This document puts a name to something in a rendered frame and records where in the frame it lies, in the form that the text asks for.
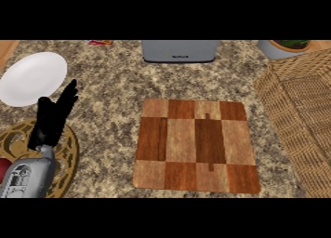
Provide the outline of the checkered wooden cutting board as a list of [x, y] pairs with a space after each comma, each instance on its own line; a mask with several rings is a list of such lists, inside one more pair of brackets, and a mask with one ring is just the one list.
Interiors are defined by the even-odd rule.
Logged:
[[262, 191], [240, 102], [144, 101], [133, 186], [197, 192]]

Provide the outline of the grey pot with plant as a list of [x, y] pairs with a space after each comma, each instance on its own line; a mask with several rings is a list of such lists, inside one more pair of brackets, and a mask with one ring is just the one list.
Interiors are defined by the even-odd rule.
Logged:
[[311, 45], [306, 45], [302, 49], [296, 49], [280, 45], [274, 40], [259, 41], [259, 49], [272, 60], [281, 60], [303, 55], [309, 48]]

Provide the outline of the woven wicker basket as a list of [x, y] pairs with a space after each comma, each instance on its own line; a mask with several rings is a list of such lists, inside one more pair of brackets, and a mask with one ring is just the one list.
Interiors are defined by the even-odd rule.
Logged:
[[254, 87], [306, 194], [331, 198], [331, 48], [271, 61]]

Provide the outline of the white oval plate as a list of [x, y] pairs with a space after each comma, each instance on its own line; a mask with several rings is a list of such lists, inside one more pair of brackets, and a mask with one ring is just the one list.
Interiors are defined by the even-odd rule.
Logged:
[[0, 100], [12, 107], [27, 107], [49, 97], [68, 75], [68, 62], [54, 52], [39, 52], [6, 70], [0, 79]]

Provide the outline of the grey appliance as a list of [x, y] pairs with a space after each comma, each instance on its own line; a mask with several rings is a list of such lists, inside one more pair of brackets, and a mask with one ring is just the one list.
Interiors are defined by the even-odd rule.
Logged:
[[154, 63], [212, 62], [219, 43], [219, 40], [144, 40], [144, 59]]

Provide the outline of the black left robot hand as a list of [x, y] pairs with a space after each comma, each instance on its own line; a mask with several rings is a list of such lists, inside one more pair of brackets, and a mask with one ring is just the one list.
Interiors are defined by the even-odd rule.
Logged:
[[43, 145], [55, 147], [65, 128], [68, 115], [79, 100], [77, 80], [73, 80], [57, 102], [42, 97], [37, 102], [37, 119], [30, 134], [28, 148], [39, 149]]

